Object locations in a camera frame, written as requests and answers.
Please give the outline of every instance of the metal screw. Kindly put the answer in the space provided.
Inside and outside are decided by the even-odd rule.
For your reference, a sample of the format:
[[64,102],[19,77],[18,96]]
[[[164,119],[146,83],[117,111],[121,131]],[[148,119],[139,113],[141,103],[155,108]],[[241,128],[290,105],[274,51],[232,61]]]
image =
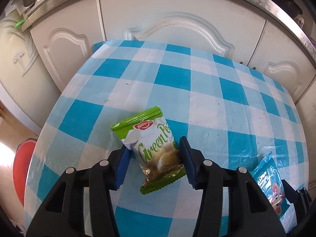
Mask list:
[[206,166],[211,166],[213,164],[213,162],[210,160],[205,160],[205,161],[203,161],[203,164]]
[[243,166],[241,166],[241,167],[239,167],[238,168],[238,171],[240,172],[240,173],[246,173],[247,172],[247,169],[245,168],[245,167],[243,167]]
[[100,166],[107,166],[109,164],[109,161],[108,160],[102,160],[100,161]]
[[73,167],[69,167],[69,168],[66,169],[66,173],[67,173],[67,174],[71,174],[71,173],[73,173],[74,171],[75,171],[75,169],[74,169]]

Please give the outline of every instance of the green snack packet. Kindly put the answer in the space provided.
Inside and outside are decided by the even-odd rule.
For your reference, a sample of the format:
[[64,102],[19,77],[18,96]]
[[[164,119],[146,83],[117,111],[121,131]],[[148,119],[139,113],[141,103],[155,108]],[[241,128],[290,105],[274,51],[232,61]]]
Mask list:
[[146,179],[142,194],[156,191],[185,175],[173,134],[156,106],[111,127],[122,143],[134,151]]

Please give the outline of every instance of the wall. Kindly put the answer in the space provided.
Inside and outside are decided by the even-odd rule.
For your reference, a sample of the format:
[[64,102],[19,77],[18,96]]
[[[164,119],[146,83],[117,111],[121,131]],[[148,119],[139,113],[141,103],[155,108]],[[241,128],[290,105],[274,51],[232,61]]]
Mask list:
[[[0,22],[0,83],[18,107],[42,128],[61,93],[40,56],[23,75],[30,61],[28,50],[36,48],[29,32],[14,29],[15,22],[20,19],[21,16],[13,11],[1,21],[2,24]],[[18,51],[24,52],[21,57],[24,68],[19,61],[13,62]]]

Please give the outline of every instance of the brand logo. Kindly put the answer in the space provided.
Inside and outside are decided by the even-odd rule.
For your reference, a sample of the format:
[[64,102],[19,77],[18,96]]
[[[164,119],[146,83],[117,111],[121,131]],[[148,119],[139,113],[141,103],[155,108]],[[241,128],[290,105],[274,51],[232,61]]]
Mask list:
[[145,120],[139,124],[134,125],[135,129],[145,130],[153,124],[152,120]]

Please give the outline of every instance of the red chair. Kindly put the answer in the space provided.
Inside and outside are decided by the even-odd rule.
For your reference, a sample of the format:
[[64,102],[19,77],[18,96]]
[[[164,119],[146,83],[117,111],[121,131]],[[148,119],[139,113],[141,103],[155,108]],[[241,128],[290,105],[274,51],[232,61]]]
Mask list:
[[16,150],[13,162],[13,184],[15,192],[23,207],[26,177],[36,141],[37,139],[29,138],[21,143]]

